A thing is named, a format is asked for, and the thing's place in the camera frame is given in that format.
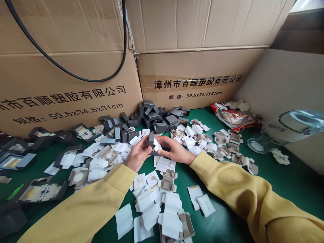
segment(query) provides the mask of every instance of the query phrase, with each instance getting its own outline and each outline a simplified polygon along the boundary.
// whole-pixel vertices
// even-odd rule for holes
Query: folded cardboard
[[[119,67],[123,56],[120,0],[70,2],[14,1],[16,11],[36,42],[68,71],[103,79]],[[24,36],[5,2],[0,2],[0,130],[27,137],[36,126],[71,130],[80,122],[130,115],[142,101],[132,47],[116,77],[90,83],[64,73]]]
[[[138,53],[268,47],[295,0],[126,1]]]
[[[142,54],[138,59],[144,99],[167,110],[230,100],[264,49]]]

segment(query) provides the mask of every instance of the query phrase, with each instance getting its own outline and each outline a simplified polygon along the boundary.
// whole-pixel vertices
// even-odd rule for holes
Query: white paper sheet
[[[134,147],[139,141],[141,140],[141,137],[133,137],[132,140],[129,141],[129,144],[131,147]]]
[[[145,173],[143,174],[139,174],[137,177],[135,177],[134,179],[134,189],[138,189],[141,188],[143,186],[146,186],[146,177],[145,177]]]
[[[158,174],[156,173],[156,171],[152,171],[151,173],[149,173],[147,176],[146,176],[146,181],[147,181],[147,184],[150,188],[152,188],[153,186],[155,186],[158,181],[159,181],[159,176]]]
[[[153,237],[153,228],[147,231],[144,226],[141,226],[140,219],[141,216],[134,218],[134,243]]]
[[[49,175],[55,176],[55,174],[60,170],[59,168],[53,167],[55,162],[53,162],[49,167],[47,167],[46,170],[44,170],[44,173],[47,173]]]
[[[214,208],[214,206],[213,206],[212,202],[210,201],[207,194],[205,194],[201,197],[198,197],[197,200],[198,200],[199,206],[206,218],[216,212],[216,209]]]
[[[82,154],[77,154],[75,156],[74,161],[73,161],[73,166],[74,167],[79,167],[81,164],[84,163],[84,159],[85,159],[85,157]]]
[[[157,204],[153,204],[142,214],[142,221],[147,231],[152,229],[152,227],[158,222],[160,212],[160,206]]]
[[[143,194],[144,192],[146,192],[147,190],[149,190],[149,186],[146,185],[144,187],[138,188],[136,190],[133,191],[133,195],[134,197],[137,199],[139,195]]]
[[[193,204],[193,208],[195,209],[195,211],[199,210],[200,206],[199,206],[197,198],[201,197],[203,195],[203,192],[201,191],[200,186],[195,185],[195,186],[188,187],[188,192],[190,195],[191,202]]]
[[[127,147],[127,143],[117,143],[116,147],[113,150],[123,153]]]
[[[68,153],[63,156],[60,164],[62,165],[62,169],[69,169],[71,165],[73,165],[76,153]]]
[[[117,211],[116,224],[118,240],[134,227],[134,220],[131,205],[127,204]]]

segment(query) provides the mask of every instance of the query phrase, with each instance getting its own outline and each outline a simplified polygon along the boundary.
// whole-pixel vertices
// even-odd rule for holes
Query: black cable
[[[98,80],[92,80],[92,79],[85,79],[85,78],[81,78],[73,73],[71,73],[70,71],[66,70],[65,68],[63,68],[60,64],[58,64],[56,61],[54,61],[49,55],[47,55],[47,53],[37,44],[37,42],[34,40],[34,38],[30,35],[30,33],[28,32],[28,30],[26,29],[26,27],[24,26],[23,22],[20,20],[14,6],[12,5],[11,0],[5,0],[13,18],[16,20],[17,24],[19,25],[19,27],[21,28],[21,30],[23,31],[23,33],[26,35],[26,37],[29,39],[29,41],[37,48],[37,50],[39,50],[40,53],[42,53],[44,55],[44,57],[46,57],[48,60],[50,60],[55,66],[57,66],[59,69],[61,69],[62,71],[66,72],[67,74],[71,75],[72,77],[75,77],[77,79],[86,81],[86,82],[92,82],[92,83],[99,83],[99,82],[104,82],[107,81],[109,79],[112,79],[113,77],[115,77],[119,71],[121,70],[121,68],[123,67],[123,64],[125,62],[125,57],[126,57],[126,49],[127,49],[127,29],[126,29],[126,4],[125,4],[125,0],[122,0],[122,7],[123,7],[123,28],[124,28],[124,51],[123,51],[123,59],[121,60],[121,63],[119,65],[119,68],[117,69],[117,71],[111,75],[108,78],[104,78],[104,79],[98,79]]]

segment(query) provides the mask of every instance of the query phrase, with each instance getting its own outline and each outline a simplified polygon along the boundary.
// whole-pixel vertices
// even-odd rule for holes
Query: green work surface
[[[214,139],[213,133],[220,129],[228,129],[220,120],[216,118],[211,108],[202,108],[191,110],[189,120],[198,119],[204,125],[211,129],[207,134]],[[255,164],[259,167],[259,176],[269,181],[273,190],[280,196],[292,201],[302,210],[313,214],[314,216],[324,220],[323,201],[324,193],[316,184],[315,178],[318,176],[315,171],[304,164],[300,159],[291,154],[285,148],[282,149],[284,154],[289,156],[290,165],[280,165],[271,154],[257,154],[250,150],[246,145],[248,138],[256,133],[257,129],[248,128],[242,132],[243,144],[240,145],[240,152],[247,157],[253,158]],[[36,152],[38,155],[37,162],[26,171],[11,171],[8,177],[12,177],[9,184],[0,184],[0,199],[5,200],[11,193],[18,188],[22,183],[35,178],[48,176],[43,171],[55,160],[59,152],[66,148],[64,145],[53,145],[50,149]],[[52,182],[60,182],[67,180],[71,169],[61,169],[53,177]],[[148,174],[154,170],[153,157],[148,158],[139,171],[140,173]],[[192,224],[195,230],[193,242],[253,242],[249,233],[246,222],[237,216],[225,202],[208,192],[202,181],[196,173],[186,165],[177,163],[175,171],[178,173],[178,178],[174,181],[177,185],[177,193],[183,203],[185,212],[190,213]],[[194,211],[189,197],[187,187],[199,184],[203,193],[208,193],[216,213],[208,218],[205,218],[201,211]],[[69,187],[64,198],[71,196],[74,192],[74,186]],[[58,202],[43,202],[38,204],[23,205],[23,210],[28,218],[28,224],[23,227],[18,233],[11,235],[1,242],[16,242],[22,234],[32,226],[37,220],[54,208]],[[141,213],[136,213],[135,197],[128,191],[121,207],[130,203],[133,217],[138,217]],[[116,242],[116,219],[113,217],[107,224],[94,236],[92,242]],[[131,230],[118,242],[133,242],[134,231]],[[160,242],[160,233],[158,225],[154,226],[154,237],[146,239],[144,242]]]

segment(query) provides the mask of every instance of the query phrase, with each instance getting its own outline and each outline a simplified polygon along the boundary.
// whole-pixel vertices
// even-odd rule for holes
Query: yellow sweatshirt
[[[190,167],[211,193],[247,220],[255,242],[324,242],[324,222],[278,196],[263,178],[234,163],[219,163],[203,152]],[[91,242],[118,211],[136,176],[117,164],[103,179],[53,208],[18,242]]]

